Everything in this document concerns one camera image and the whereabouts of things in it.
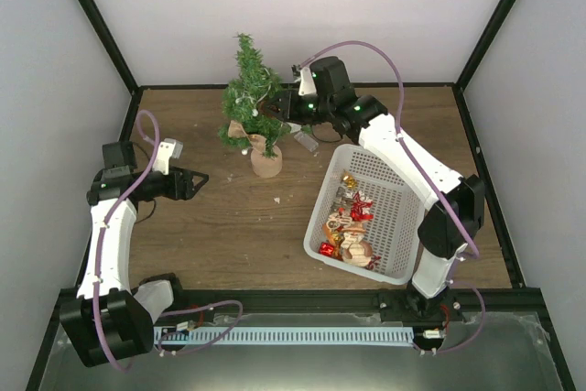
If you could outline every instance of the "black cable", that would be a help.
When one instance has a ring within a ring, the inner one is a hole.
[[[135,141],[132,141],[132,144],[133,144],[133,146],[138,147],[138,149],[145,154],[146,161],[150,161],[150,156],[148,155],[147,151],[140,144],[138,144]],[[144,219],[140,219],[135,224],[139,224],[139,223],[144,222],[145,220],[150,219],[153,216],[153,214],[155,213],[156,208],[157,208],[157,199],[153,199],[153,209],[151,210],[150,214],[147,217],[145,217]]]
[[[140,144],[138,144],[138,143],[137,143],[137,142],[135,142],[135,141],[132,141],[132,145],[133,145],[133,146],[135,146],[135,147],[138,147],[138,149],[139,149],[140,151],[142,151],[143,153],[145,153],[146,160],[150,160],[150,156],[148,155],[147,151],[146,151],[146,150],[145,150],[145,149],[144,149],[144,148],[143,148],[143,147],[142,147]]]
[[[317,136],[315,136],[315,133],[313,133],[313,125],[311,126],[311,135],[313,137],[315,137],[315,140],[316,141],[325,142],[326,144],[336,144],[336,143],[338,143],[338,142],[340,142],[340,141],[343,140],[343,136],[340,136],[340,139],[338,139],[336,141],[327,141],[325,139],[319,139]]]
[[[152,211],[150,212],[150,214],[149,214],[147,217],[145,217],[144,219],[140,219],[140,220],[139,220],[138,222],[136,222],[135,224],[139,224],[139,223],[142,223],[142,222],[144,222],[145,220],[148,220],[148,219],[150,219],[150,218],[153,216],[153,214],[155,213],[155,209],[156,209],[156,208],[157,208],[157,199],[153,199],[153,209],[152,209]]]

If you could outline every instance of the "miniature tree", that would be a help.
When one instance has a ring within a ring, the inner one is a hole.
[[[266,138],[265,157],[274,157],[276,141],[289,132],[287,124],[260,114],[259,106],[263,100],[280,91],[281,79],[275,71],[263,64],[260,50],[253,46],[253,39],[246,34],[238,34],[240,50],[236,54],[238,78],[231,80],[223,92],[223,113],[231,120],[240,123],[248,135]],[[242,150],[251,146],[247,137],[229,137],[229,124],[224,125],[219,136],[226,146]]]

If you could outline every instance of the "tree pot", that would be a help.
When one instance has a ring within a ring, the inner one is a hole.
[[[283,168],[283,155],[281,154],[281,149],[274,146],[273,151],[275,151],[275,154],[277,155],[276,157],[264,157],[262,153],[253,149],[253,152],[250,155],[250,161],[253,164],[253,171],[256,176],[261,178],[273,178],[281,172],[281,169]]]

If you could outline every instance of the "white wall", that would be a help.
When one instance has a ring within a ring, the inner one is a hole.
[[[407,81],[455,81],[498,0],[95,0],[139,84],[223,83],[233,36],[251,33],[268,65],[290,66],[345,39],[395,60]],[[394,81],[367,49],[340,49],[354,81]]]
[[[0,2],[0,389],[25,389],[129,94],[76,0]]]
[[[518,0],[466,91],[530,286],[586,389],[586,0]]]

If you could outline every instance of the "christmas ornament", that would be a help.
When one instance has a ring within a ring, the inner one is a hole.
[[[349,190],[357,190],[358,189],[358,182],[350,174],[348,171],[344,171],[342,174],[342,183],[349,189]]]
[[[336,250],[336,247],[333,244],[330,244],[328,242],[322,242],[320,245],[319,252],[322,255],[333,256],[333,253],[335,250]]]
[[[353,197],[354,203],[351,209],[351,217],[355,222],[373,220],[374,216],[370,213],[370,207],[373,206],[371,199],[366,199],[361,191],[357,191]]]

